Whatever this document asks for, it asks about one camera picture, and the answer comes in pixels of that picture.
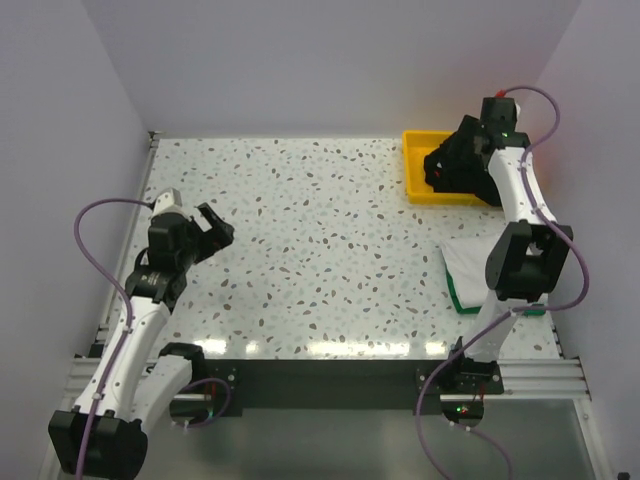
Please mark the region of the black t shirt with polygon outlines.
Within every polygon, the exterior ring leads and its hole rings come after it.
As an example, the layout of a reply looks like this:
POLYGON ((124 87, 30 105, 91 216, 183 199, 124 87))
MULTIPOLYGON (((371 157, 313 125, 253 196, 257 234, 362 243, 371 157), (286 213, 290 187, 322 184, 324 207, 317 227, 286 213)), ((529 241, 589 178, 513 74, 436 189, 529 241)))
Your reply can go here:
POLYGON ((455 169, 449 163, 448 149, 439 146, 424 157, 423 170, 425 183, 436 193, 462 193, 455 169))

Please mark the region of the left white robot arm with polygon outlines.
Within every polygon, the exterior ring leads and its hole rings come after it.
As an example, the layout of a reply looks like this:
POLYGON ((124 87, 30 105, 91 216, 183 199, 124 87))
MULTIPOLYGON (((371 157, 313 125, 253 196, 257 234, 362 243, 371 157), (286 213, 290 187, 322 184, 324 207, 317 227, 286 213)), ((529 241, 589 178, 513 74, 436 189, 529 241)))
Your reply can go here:
POLYGON ((232 377, 212 376, 203 349, 175 343, 161 352, 149 375, 151 349, 187 286, 189 269, 230 246, 233 227, 206 203, 197 209, 209 224, 204 230, 187 215, 177 191, 169 189, 149 203, 148 245, 124 283, 102 265, 96 268, 123 300, 111 342, 87 386, 68 410, 53 413, 48 432, 63 472, 77 479, 133 479, 146 458, 149 435, 174 397, 212 388, 220 406, 185 424, 204 427, 231 404, 232 377))

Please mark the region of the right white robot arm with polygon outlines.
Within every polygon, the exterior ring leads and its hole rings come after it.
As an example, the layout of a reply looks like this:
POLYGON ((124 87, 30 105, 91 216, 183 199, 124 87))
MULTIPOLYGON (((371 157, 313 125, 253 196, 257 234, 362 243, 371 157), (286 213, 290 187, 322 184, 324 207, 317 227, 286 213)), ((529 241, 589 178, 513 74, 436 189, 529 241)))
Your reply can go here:
POLYGON ((518 107, 505 95, 486 97, 479 118, 465 118, 454 133, 458 152, 483 168, 495 185, 506 227, 485 264, 487 298, 467 334, 436 377, 442 393, 501 394, 498 357, 516 319, 543 312, 543 296, 556 287, 573 231, 546 207, 533 172, 531 142, 517 131, 518 107))

